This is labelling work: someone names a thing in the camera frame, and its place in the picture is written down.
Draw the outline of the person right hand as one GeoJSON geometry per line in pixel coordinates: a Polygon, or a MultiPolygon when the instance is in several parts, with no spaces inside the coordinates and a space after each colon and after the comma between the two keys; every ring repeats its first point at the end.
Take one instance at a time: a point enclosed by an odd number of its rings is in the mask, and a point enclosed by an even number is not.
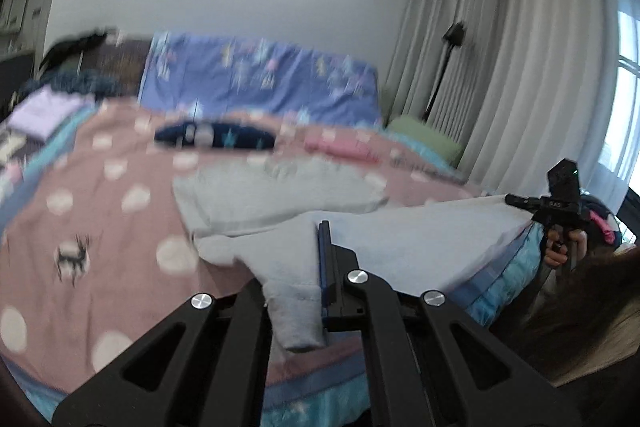
{"type": "Polygon", "coordinates": [[[562,267],[569,261],[582,260],[587,254],[587,244],[585,231],[565,232],[560,227],[552,227],[542,247],[542,260],[552,269],[562,267]]]}

